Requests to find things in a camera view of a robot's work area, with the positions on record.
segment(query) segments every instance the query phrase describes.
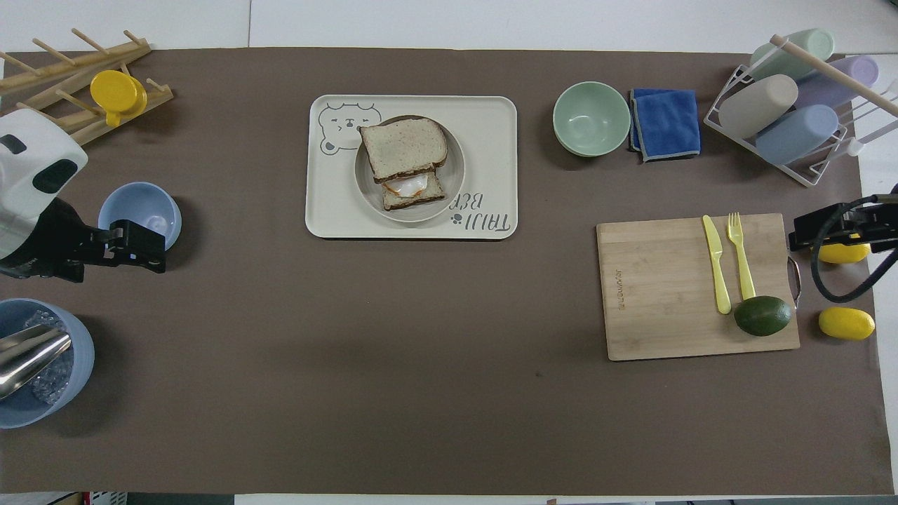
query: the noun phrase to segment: yellow cup handle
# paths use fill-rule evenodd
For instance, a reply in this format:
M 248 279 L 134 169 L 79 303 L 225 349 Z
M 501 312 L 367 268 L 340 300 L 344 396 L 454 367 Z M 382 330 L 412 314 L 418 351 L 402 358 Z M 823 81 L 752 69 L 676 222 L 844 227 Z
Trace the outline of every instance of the yellow cup handle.
M 106 112 L 106 124 L 113 128 L 116 128 L 118 125 L 121 124 L 121 114 L 119 114 L 118 112 L 107 111 Z

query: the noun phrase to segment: brown tabletop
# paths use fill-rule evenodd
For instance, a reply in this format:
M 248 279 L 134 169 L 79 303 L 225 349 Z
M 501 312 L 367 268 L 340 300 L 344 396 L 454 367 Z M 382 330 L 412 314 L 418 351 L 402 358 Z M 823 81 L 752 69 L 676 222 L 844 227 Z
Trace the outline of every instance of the brown tabletop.
M 806 189 L 702 127 L 691 160 L 577 158 L 555 98 L 598 80 L 694 89 L 745 55 L 578 51 L 155 51 L 174 101 L 89 144 L 62 199 L 93 223 L 119 185 L 178 201 L 169 271 L 0 279 L 70 310 L 96 367 L 67 407 L 0 433 L 3 492 L 866 494 L 893 491 L 876 341 L 612 363 L 594 227 L 791 218 L 859 195 L 844 157 Z M 322 240 L 304 226 L 308 112 L 325 93 L 504 95 L 520 225 L 501 242 Z M 11 101 L 4 99 L 4 107 Z M 414 280 L 398 283 L 397 269 Z M 857 284 L 866 266 L 831 274 Z M 850 306 L 872 312 L 866 295 Z

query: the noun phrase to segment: sandwich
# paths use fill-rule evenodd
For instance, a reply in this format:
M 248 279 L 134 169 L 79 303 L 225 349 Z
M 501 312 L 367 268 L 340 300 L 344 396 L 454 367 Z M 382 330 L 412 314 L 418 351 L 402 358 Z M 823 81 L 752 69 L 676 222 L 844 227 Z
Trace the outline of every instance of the sandwich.
M 420 118 L 358 130 L 385 210 L 445 198 L 436 169 L 445 164 L 448 147 L 438 124 Z

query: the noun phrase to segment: avocado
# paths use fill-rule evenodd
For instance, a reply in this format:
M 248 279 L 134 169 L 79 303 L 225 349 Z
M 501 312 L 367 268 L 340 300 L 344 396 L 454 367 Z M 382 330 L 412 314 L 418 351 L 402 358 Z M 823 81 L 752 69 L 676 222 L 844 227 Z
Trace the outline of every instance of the avocado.
M 777 297 L 752 297 L 735 308 L 733 317 L 743 332 L 766 337 L 786 327 L 792 320 L 792 307 Z

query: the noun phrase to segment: metal scoop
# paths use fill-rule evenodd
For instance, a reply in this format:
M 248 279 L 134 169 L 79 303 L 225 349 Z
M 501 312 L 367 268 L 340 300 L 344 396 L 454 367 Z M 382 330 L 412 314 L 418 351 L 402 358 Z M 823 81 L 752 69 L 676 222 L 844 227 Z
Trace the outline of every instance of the metal scoop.
M 71 345 L 68 333 L 45 324 L 0 339 L 0 400 L 15 393 Z

